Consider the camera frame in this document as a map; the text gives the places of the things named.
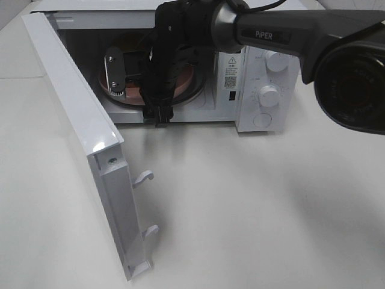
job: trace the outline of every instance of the screw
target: screw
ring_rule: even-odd
[[[114,163],[116,163],[118,161],[118,159],[117,158],[112,158],[112,159],[110,159],[109,161],[108,161],[108,164],[114,164]]]

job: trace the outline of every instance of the robotic arm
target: robotic arm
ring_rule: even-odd
[[[145,114],[173,117],[181,68],[196,47],[235,53],[243,46],[298,56],[303,82],[315,82],[321,108],[349,129],[385,134],[385,11],[265,11],[239,0],[178,0],[160,5],[154,41],[141,64]]]

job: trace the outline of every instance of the white wall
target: white wall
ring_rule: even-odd
[[[0,0],[0,29],[30,2],[31,0]]]
[[[385,0],[318,0],[325,8],[385,10]]]

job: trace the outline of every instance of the camera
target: camera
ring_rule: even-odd
[[[336,123],[385,134],[385,50],[359,42],[332,50],[316,69],[315,93]]]

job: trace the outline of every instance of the timer knob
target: timer knob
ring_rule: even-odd
[[[290,57],[287,54],[268,51],[265,55],[266,65],[269,70],[279,72],[289,66]]]
[[[279,104],[281,100],[281,94],[277,90],[277,87],[273,85],[267,85],[259,90],[258,98],[262,107],[273,107]]]

